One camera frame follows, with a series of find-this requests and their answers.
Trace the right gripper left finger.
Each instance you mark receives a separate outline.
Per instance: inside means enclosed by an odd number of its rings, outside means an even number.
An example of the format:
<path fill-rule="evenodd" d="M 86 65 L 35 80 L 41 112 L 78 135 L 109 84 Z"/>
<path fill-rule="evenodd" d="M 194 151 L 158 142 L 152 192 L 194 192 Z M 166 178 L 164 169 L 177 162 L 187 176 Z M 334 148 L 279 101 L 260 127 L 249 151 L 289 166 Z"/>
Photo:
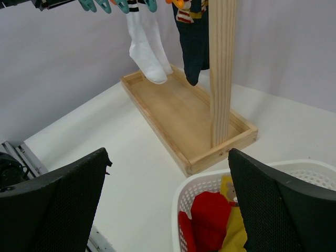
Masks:
<path fill-rule="evenodd" d="M 1 187 L 1 251 L 85 251 L 101 196 L 105 148 Z"/>

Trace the yellow sock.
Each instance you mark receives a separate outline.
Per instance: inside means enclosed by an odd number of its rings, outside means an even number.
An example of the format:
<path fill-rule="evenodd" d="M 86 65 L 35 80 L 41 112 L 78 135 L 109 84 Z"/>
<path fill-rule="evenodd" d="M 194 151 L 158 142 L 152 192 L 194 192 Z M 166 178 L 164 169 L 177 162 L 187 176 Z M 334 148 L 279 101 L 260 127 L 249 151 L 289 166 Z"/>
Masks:
<path fill-rule="evenodd" d="M 226 226 L 226 236 L 222 248 L 223 252 L 246 252 L 247 233 L 245 231 L 243 218 L 240 212 L 239 203 L 234 188 L 233 180 L 230 176 L 223 176 L 220 193 L 225 196 L 230 205 L 230 215 Z"/>

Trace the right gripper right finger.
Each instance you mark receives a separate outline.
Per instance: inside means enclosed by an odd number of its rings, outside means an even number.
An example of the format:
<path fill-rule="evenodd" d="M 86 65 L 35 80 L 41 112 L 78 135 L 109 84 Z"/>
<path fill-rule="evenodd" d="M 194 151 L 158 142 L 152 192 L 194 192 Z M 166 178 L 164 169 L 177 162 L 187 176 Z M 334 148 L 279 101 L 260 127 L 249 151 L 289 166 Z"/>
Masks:
<path fill-rule="evenodd" d="M 230 174 L 252 251 L 335 251 L 335 191 L 261 163 L 238 149 Z"/>

